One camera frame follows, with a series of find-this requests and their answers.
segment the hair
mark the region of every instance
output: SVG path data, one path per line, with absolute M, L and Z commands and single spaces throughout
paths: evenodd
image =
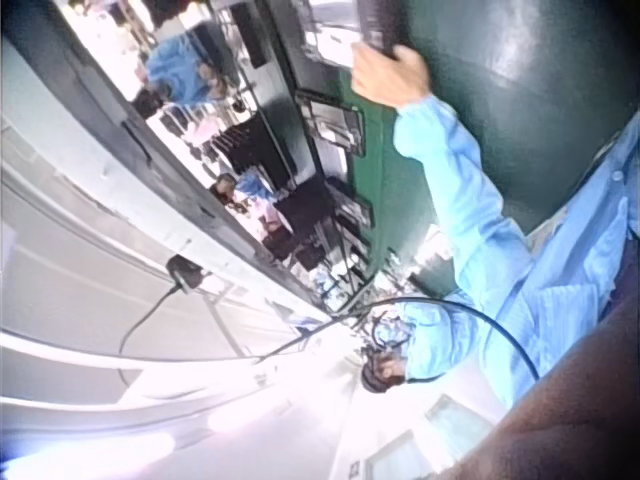
M 393 385 L 385 382 L 377 375 L 375 363 L 373 356 L 367 358 L 367 362 L 362 367 L 362 373 L 360 374 L 362 386 L 370 393 L 386 393 Z
M 235 179 L 235 177 L 233 175 L 231 175 L 230 173 L 222 173 L 222 174 L 218 175 L 218 179 L 216 180 L 216 184 L 218 184 L 218 183 L 220 183 L 222 181 L 231 182 L 234 185 L 238 183 L 238 181 Z
M 145 120 L 156 114 L 160 109 L 159 103 L 157 94 L 147 87 L 141 88 L 136 97 L 131 101 L 133 108 L 135 108 Z

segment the white wall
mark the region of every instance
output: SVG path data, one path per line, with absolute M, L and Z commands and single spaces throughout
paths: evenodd
M 137 478 L 326 480 L 356 378 L 352 367 L 338 364 L 311 385 L 290 392 L 292 407 L 284 413 L 175 452 Z

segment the fluorescent light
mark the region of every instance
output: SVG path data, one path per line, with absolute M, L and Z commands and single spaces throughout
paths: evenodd
M 274 411 L 284 401 L 279 390 L 262 390 L 216 409 L 209 417 L 209 428 L 219 433 L 238 430 Z
M 7 480 L 97 480 L 140 470 L 175 447 L 168 433 L 106 438 L 55 445 L 11 460 Z

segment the black cable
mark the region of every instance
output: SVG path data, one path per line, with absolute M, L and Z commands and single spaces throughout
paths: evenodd
M 180 288 L 180 285 L 178 285 L 178 284 L 176 284 L 173 287 L 171 287 L 169 289 L 169 291 L 167 293 L 165 293 L 162 297 L 160 297 L 160 299 L 155 303 L 155 305 L 153 307 L 151 307 L 151 309 L 127 331 L 127 333 L 124 335 L 124 337 L 122 337 L 122 340 L 120 341 L 120 348 L 118 349 L 118 356 L 122 356 L 122 352 L 124 351 L 124 347 L 127 344 L 127 341 L 129 340 L 131 335 L 133 335 L 135 333 L 135 331 L 138 330 L 138 328 L 140 328 L 147 320 L 149 320 L 149 318 L 151 318 L 151 315 L 153 315 L 156 312 L 156 310 L 158 310 L 158 308 L 160 308 L 160 305 L 162 305 L 167 298 L 169 298 L 174 293 L 179 292 L 180 290 L 181 290 L 181 288 Z M 122 383 L 124 383 L 127 388 L 130 388 L 131 384 L 129 383 L 127 378 L 124 376 L 124 372 L 122 371 L 121 368 L 118 369 L 118 375 L 120 376 L 120 380 L 122 380 Z M 177 400 L 177 399 L 189 396 L 189 395 L 193 395 L 194 393 L 201 392 L 203 390 L 205 390 L 205 389 L 204 388 L 199 388 L 197 390 L 192 390 L 192 391 L 189 391 L 189 392 L 180 393 L 178 395 L 172 395 L 170 397 L 148 397 L 148 396 L 145 396 L 145 398 L 149 398 L 151 400 Z
M 360 307 L 360 308 L 350 312 L 348 315 L 338 316 L 338 317 L 334 318 L 333 320 L 331 320 L 330 322 L 327 322 L 324 325 L 316 328 L 315 330 L 313 330 L 313 331 L 311 331 L 311 332 L 309 332 L 307 334 L 304 334 L 304 335 L 302 335 L 302 336 L 300 336 L 300 337 L 298 337 L 298 338 L 296 338 L 296 339 L 294 339 L 294 340 L 282 345 L 279 348 L 276 348 L 273 352 L 268 353 L 268 354 L 260 357 L 260 359 L 258 360 L 258 363 L 263 362 L 266 359 L 271 358 L 271 357 L 279 354 L 280 352 L 283 352 L 284 350 L 287 350 L 288 348 L 291 348 L 293 345 L 296 345 L 297 343 L 302 342 L 303 340 L 306 340 L 306 339 L 308 339 L 308 338 L 310 338 L 310 337 L 312 337 L 314 335 L 317 335 L 318 333 L 326 330 L 327 328 L 331 327 L 332 325 L 336 325 L 338 323 L 341 323 L 346 318 L 352 317 L 354 315 L 362 314 L 362 313 L 367 312 L 368 310 L 370 310 L 372 308 L 375 308 L 375 307 L 380 307 L 382 305 L 393 305 L 393 304 L 396 304 L 396 303 L 426 303 L 426 304 L 430 304 L 430 305 L 438 305 L 438 306 L 441 306 L 441 307 L 453 307 L 453 308 L 457 308 L 459 310 L 462 310 L 462 311 L 464 311 L 466 313 L 469 313 L 469 314 L 473 315 L 476 318 L 479 318 L 483 322 L 487 323 L 491 328 L 496 330 L 500 335 L 502 335 L 505 338 L 505 340 L 507 340 L 511 344 L 511 346 L 516 349 L 516 351 L 518 352 L 518 354 L 520 355 L 520 357 L 522 358 L 524 363 L 527 365 L 527 368 L 529 369 L 529 372 L 531 372 L 531 376 L 534 378 L 534 380 L 538 381 L 540 379 L 540 375 L 538 374 L 538 370 L 536 369 L 536 366 L 531 361 L 531 358 L 527 354 L 526 350 L 498 322 L 493 320 L 488 315 L 476 310 L 475 308 L 471 308 L 468 305 L 464 305 L 463 303 L 452 302 L 450 300 L 439 300 L 439 299 L 435 299 L 435 298 L 426 298 L 426 297 L 395 297 L 395 298 L 388 298 L 386 300 L 379 300 L 377 302 L 370 303 L 368 305 L 365 305 L 363 307 Z

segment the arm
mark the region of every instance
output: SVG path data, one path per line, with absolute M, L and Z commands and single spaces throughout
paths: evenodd
M 424 168 L 442 231 L 453 246 L 458 285 L 496 315 L 531 256 L 502 196 L 482 171 L 480 149 L 434 95 L 398 109 L 394 143 Z
M 454 250 L 456 281 L 495 316 L 531 256 L 520 229 L 502 216 L 502 197 L 482 172 L 477 142 L 454 112 L 430 92 L 422 57 L 396 47 L 398 61 L 375 50 L 354 49 L 353 89 L 394 107 L 395 146 L 424 168 L 436 213 Z
M 469 304 L 462 295 L 448 300 Z M 435 305 L 405 304 L 403 320 L 415 326 L 407 348 L 407 379 L 431 378 L 448 372 L 478 346 L 479 323 L 466 312 Z

